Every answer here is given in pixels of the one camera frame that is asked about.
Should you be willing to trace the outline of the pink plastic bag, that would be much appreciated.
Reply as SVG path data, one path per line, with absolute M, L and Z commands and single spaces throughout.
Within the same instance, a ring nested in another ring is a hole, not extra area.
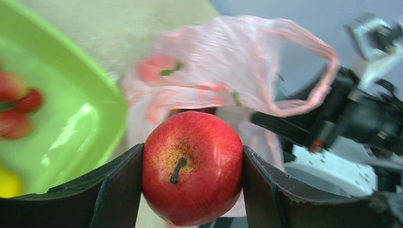
M 283 39 L 328 60 L 307 98 L 274 100 Z M 332 47 L 287 19 L 223 16 L 163 31 L 122 81 L 129 104 L 126 143 L 144 142 L 173 109 L 239 105 L 276 117 L 308 113 L 322 104 L 338 68 Z

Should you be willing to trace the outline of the red fake apple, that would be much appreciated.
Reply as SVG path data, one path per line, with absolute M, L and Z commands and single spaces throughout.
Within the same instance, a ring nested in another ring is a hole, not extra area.
M 142 192 L 150 208 L 182 227 L 228 212 L 241 192 L 243 146 L 219 117 L 178 113 L 157 126 L 143 150 Z

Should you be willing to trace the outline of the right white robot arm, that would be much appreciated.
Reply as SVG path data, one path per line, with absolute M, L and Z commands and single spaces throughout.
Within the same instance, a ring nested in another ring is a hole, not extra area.
M 320 107 L 287 118 L 256 112 L 250 120 L 279 136 L 286 169 L 315 188 L 353 197 L 399 192 L 403 166 L 390 157 L 403 153 L 403 103 L 392 83 L 377 79 L 375 84 L 385 92 L 360 92 L 357 101 L 350 100 L 358 78 L 342 67 Z M 348 161 L 331 153 L 337 137 L 362 144 L 372 160 Z

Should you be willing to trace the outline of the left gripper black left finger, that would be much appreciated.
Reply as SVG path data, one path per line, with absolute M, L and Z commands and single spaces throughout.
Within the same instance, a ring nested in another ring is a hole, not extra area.
M 142 191 L 143 144 L 43 194 L 0 200 L 3 228 L 133 228 Z

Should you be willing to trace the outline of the yellow fake banana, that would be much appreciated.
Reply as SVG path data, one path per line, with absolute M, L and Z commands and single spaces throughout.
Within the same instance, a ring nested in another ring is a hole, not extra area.
M 12 198 L 24 193 L 23 181 L 19 175 L 0 167 L 0 197 Z

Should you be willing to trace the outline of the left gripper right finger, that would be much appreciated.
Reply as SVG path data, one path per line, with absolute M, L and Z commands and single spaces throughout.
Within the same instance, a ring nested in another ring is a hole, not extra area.
M 288 176 L 243 148 L 243 195 L 250 228 L 400 228 L 403 196 L 348 198 Z

